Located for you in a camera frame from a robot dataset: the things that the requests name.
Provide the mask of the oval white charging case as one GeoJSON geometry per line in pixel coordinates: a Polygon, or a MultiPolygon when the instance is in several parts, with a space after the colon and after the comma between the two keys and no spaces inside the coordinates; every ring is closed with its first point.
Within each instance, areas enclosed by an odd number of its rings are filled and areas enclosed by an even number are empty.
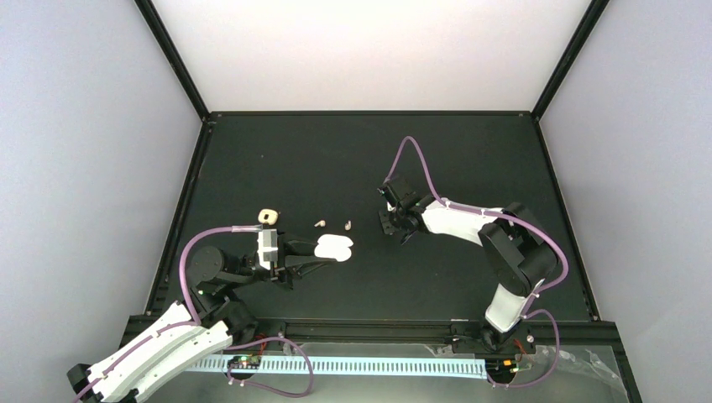
{"type": "Polygon", "coordinates": [[[323,234],[317,240],[314,255],[321,259],[334,259],[337,262],[349,260],[353,254],[353,240],[347,236],[323,234]]]}

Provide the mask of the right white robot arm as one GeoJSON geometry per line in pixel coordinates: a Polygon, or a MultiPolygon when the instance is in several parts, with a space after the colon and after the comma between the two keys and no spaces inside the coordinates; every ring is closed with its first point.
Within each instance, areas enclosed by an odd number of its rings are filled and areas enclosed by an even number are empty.
{"type": "Polygon", "coordinates": [[[386,209],[379,213],[385,234],[398,233],[403,242],[415,233],[448,235],[483,248],[498,285],[476,339],[489,352],[502,350],[561,261],[528,222],[528,209],[520,203],[487,209],[432,193],[421,195],[399,177],[387,180],[378,192],[386,201],[386,209]]]}

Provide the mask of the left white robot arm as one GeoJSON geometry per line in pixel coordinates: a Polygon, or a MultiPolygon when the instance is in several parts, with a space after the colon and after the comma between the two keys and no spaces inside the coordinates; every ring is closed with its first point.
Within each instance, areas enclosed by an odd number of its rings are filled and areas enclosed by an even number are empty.
{"type": "Polygon", "coordinates": [[[77,364],[67,378],[76,402],[144,402],[157,389],[205,357],[231,347],[258,344],[259,322],[238,289],[261,282],[292,287],[304,270],[342,263],[353,240],[323,234],[292,237],[275,228],[227,226],[204,230],[188,241],[179,259],[181,297],[116,353],[77,364]],[[254,253],[232,256],[217,247],[193,247],[219,233],[253,233],[254,253]]]}

